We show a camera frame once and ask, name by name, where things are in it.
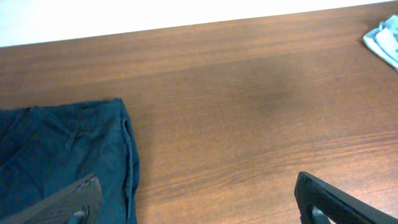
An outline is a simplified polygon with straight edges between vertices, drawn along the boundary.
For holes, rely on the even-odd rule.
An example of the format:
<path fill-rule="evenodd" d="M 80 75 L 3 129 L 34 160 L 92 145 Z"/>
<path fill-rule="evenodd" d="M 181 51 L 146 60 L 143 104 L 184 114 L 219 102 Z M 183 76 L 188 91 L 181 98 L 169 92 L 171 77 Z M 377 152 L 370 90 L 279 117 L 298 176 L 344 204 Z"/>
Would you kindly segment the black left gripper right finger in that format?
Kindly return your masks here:
<path fill-rule="evenodd" d="M 314 175 L 298 173 L 294 190 L 302 223 L 394 224 L 394 218 Z"/>

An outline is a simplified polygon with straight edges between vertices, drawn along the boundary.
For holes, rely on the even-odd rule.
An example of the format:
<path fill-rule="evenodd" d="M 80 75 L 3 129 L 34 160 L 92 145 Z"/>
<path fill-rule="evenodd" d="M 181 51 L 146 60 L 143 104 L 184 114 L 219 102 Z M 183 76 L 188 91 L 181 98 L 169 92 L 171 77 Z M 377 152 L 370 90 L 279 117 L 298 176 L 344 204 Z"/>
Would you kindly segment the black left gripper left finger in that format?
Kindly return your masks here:
<path fill-rule="evenodd" d="M 99 178 L 90 174 L 1 224 L 94 224 L 102 201 Z"/>

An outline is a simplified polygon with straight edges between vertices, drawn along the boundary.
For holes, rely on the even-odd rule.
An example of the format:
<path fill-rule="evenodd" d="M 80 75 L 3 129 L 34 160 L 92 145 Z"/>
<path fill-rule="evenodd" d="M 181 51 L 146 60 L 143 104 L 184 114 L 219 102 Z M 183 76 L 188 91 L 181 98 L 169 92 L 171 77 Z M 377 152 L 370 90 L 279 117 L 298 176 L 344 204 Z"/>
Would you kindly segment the navy blue shorts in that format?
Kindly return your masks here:
<path fill-rule="evenodd" d="M 1 111 L 2 219 L 89 174 L 98 223 L 135 223 L 139 155 L 122 99 Z"/>

